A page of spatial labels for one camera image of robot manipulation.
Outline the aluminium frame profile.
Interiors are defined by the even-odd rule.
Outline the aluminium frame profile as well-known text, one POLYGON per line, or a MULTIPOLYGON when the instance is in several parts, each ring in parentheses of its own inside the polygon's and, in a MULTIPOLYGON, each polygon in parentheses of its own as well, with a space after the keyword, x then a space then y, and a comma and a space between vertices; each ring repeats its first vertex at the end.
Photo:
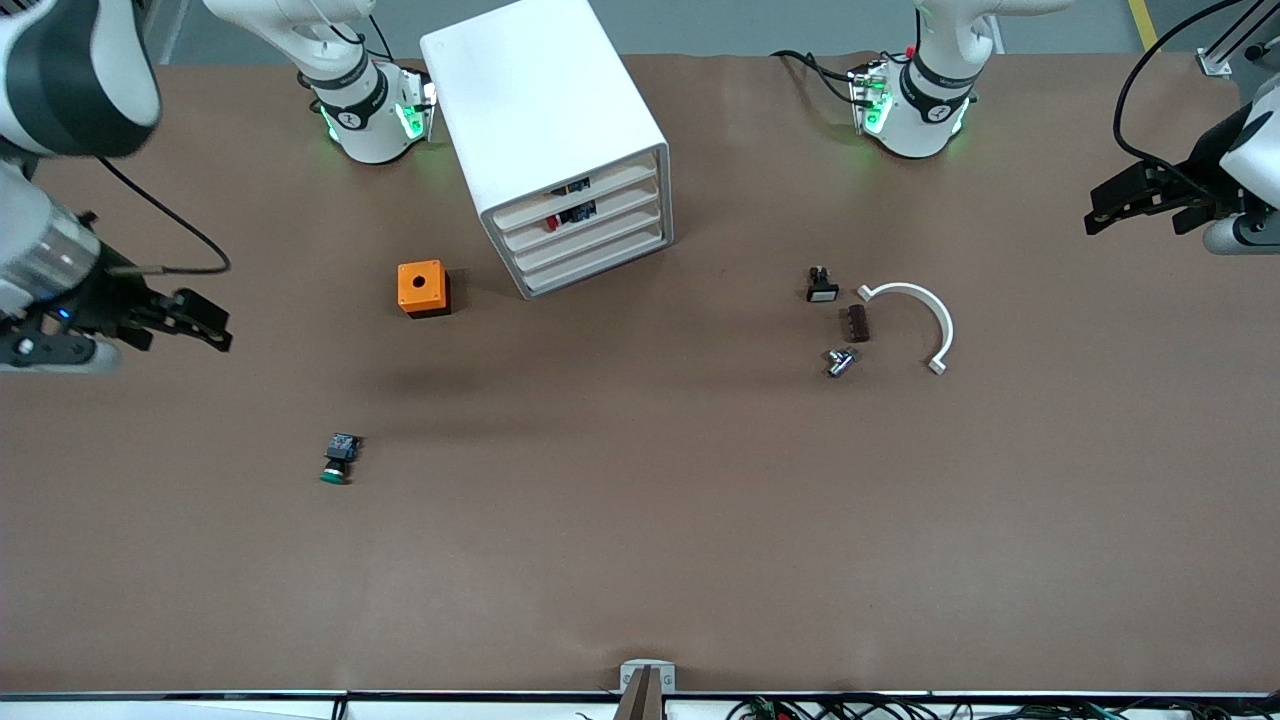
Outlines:
POLYGON ((1229 77, 1234 61, 1280 58, 1280 0, 1247 0, 1244 8, 1208 47, 1196 50, 1206 76, 1229 77))

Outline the green push button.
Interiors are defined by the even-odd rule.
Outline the green push button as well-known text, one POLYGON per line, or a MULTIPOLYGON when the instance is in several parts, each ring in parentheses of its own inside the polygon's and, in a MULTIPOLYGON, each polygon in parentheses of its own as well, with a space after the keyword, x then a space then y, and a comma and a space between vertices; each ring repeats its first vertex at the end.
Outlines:
POLYGON ((329 439, 324 457, 325 465, 319 473, 320 482, 333 486, 348 486, 349 471, 360 457, 364 438, 347 433, 334 433, 329 439))

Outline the white curved plastic clip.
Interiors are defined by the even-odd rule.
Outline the white curved plastic clip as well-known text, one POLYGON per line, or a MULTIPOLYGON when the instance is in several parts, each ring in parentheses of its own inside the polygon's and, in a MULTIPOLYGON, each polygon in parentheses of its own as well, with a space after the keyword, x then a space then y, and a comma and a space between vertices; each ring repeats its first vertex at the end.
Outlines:
POLYGON ((947 356, 955 341, 955 322, 948 306, 933 291, 914 283, 890 282, 870 287, 861 284, 858 287, 858 296, 864 302, 870 302, 887 295, 902 295, 915 299, 931 310, 940 328, 940 346, 927 361, 927 366, 934 375, 943 375, 947 369, 947 356))

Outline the orange button box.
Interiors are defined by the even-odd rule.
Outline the orange button box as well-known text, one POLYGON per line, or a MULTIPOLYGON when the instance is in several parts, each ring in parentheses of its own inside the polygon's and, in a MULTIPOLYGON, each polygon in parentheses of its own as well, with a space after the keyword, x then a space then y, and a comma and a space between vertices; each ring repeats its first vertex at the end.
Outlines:
POLYGON ((453 313, 451 274, 436 259, 397 266, 396 297, 401 311, 412 319, 447 316, 453 313))

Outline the black white table edge rail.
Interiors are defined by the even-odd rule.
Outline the black white table edge rail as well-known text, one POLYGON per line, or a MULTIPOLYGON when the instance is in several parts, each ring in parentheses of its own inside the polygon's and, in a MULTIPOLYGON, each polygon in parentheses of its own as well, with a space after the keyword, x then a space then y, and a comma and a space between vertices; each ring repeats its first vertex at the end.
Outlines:
MULTIPOLYGON (((612 720, 617 691, 0 694, 0 720, 612 720)), ((676 692, 669 720, 1280 720, 1263 694, 960 691, 676 692)))

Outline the brown table mat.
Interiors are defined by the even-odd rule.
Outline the brown table mat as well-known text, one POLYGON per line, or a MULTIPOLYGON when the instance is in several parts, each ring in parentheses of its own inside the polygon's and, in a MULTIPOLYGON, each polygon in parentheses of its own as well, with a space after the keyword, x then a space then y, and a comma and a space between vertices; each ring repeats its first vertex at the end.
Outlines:
POLYGON ((995 59, 928 161, 792 63, 626 63, 676 242, 536 301, 451 149, 361 167, 283 67, 160 70, 124 170, 230 254, 234 343, 0 375, 0 691, 1280 689, 1280 258, 1085 234, 1130 58, 995 59))

